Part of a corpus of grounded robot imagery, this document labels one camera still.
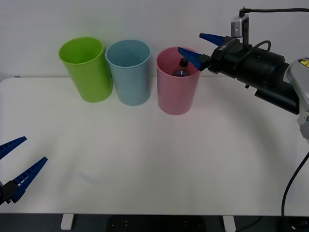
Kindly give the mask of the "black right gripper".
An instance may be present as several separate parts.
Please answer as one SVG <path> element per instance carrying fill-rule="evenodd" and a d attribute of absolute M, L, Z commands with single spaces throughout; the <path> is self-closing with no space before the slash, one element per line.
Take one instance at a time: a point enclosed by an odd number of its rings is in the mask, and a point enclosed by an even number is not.
<path fill-rule="evenodd" d="M 181 47 L 178 47 L 178 52 L 199 71 L 208 68 L 214 74 L 222 73 L 235 78 L 235 65 L 251 49 L 252 45 L 243 46 L 239 39 L 206 33 L 200 33 L 199 38 L 218 46 L 211 57 Z"/>

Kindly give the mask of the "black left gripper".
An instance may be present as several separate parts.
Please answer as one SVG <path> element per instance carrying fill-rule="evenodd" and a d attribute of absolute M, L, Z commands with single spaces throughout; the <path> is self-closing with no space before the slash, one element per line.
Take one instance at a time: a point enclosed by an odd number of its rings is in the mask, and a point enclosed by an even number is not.
<path fill-rule="evenodd" d="M 0 160 L 21 145 L 27 138 L 25 136 L 0 145 Z M 37 176 L 39 171 L 48 161 L 47 157 L 43 157 L 15 179 L 10 180 L 5 185 L 0 182 L 0 204 L 4 202 L 16 203 L 26 192 L 26 189 Z"/>

